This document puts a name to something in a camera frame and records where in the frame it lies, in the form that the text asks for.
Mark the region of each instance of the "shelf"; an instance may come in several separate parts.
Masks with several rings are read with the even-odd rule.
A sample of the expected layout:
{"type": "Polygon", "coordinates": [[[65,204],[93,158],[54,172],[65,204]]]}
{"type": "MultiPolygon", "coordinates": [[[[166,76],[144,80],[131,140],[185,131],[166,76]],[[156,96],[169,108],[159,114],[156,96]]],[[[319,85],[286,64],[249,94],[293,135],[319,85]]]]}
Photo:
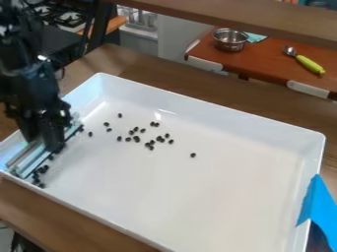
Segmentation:
{"type": "Polygon", "coordinates": [[[110,0],[204,24],[336,49],[337,12],[272,0],[110,0]]]}
{"type": "MultiPolygon", "coordinates": [[[[105,34],[109,34],[115,30],[117,30],[118,28],[120,28],[121,26],[123,26],[126,23],[126,18],[123,16],[118,16],[116,18],[111,19],[108,24],[107,24],[107,28],[106,28],[106,32],[105,34]]],[[[89,30],[89,37],[92,35],[92,31],[93,31],[93,26],[91,25],[90,30],[89,30]]],[[[84,32],[84,30],[78,31],[77,34],[82,35],[84,32]]]]}

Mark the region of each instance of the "metal bowl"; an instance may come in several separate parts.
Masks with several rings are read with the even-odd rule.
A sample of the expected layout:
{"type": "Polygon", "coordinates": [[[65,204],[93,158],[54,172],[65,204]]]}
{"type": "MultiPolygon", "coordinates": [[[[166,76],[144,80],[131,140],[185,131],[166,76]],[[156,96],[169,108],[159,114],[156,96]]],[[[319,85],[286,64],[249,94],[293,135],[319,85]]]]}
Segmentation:
{"type": "Polygon", "coordinates": [[[241,51],[248,40],[248,36],[244,32],[228,28],[214,31],[213,38],[215,39],[215,47],[223,51],[241,51]]]}

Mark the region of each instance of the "blue cloth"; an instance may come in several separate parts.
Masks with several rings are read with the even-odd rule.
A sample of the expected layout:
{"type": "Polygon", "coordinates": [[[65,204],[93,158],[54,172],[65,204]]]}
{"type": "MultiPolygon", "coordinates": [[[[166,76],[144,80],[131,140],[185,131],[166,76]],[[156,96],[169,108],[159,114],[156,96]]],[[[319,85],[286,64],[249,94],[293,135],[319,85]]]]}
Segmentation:
{"type": "Polygon", "coordinates": [[[320,227],[330,248],[337,251],[337,206],[318,174],[307,188],[298,225],[308,219],[320,227]]]}
{"type": "Polygon", "coordinates": [[[250,43],[256,43],[259,41],[262,41],[265,39],[267,36],[266,35],[259,35],[255,33],[250,33],[250,32],[245,32],[248,35],[248,42],[250,43]]]}

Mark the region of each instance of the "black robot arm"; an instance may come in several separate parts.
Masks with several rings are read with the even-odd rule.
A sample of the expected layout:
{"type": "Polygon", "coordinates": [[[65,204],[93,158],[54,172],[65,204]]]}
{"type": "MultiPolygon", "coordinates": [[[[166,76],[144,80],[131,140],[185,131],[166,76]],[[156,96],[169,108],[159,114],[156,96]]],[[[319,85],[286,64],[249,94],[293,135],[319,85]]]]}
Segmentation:
{"type": "Polygon", "coordinates": [[[28,142],[42,138],[48,151],[64,146],[64,127],[70,126],[70,105],[59,89],[48,60],[38,60],[42,21],[0,0],[0,102],[17,121],[28,142]]]}

